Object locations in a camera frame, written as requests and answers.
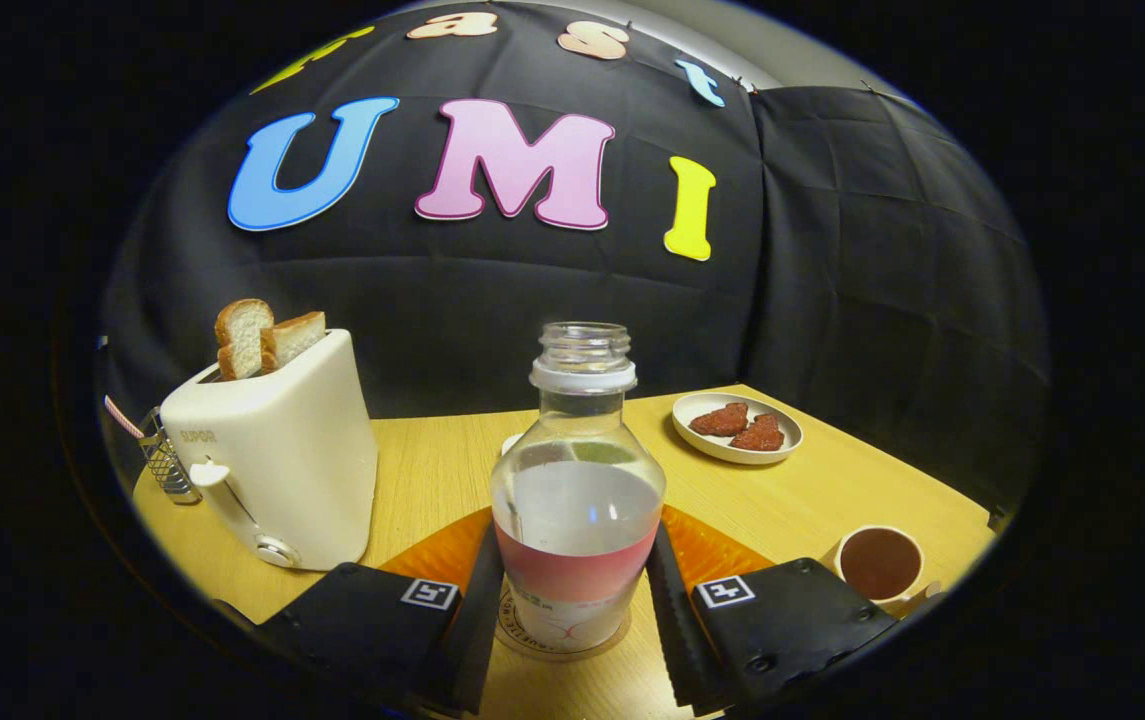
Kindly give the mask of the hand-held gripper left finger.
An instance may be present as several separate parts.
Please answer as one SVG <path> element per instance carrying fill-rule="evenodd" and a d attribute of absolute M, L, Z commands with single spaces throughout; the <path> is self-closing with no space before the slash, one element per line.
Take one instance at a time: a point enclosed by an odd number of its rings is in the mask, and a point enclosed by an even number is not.
<path fill-rule="evenodd" d="M 493 511 L 480 509 L 379 568 L 335 565 L 256 633 L 394 715 L 477 714 L 502 577 Z"/>

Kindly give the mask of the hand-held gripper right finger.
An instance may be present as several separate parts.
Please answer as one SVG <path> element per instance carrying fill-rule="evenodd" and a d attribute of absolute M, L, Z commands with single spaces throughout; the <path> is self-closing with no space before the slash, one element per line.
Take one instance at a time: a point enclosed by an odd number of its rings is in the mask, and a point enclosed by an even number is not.
<path fill-rule="evenodd" d="M 669 505 L 646 573 L 676 702 L 700 717 L 764 714 L 895 625 L 815 559 L 769 561 Z"/>

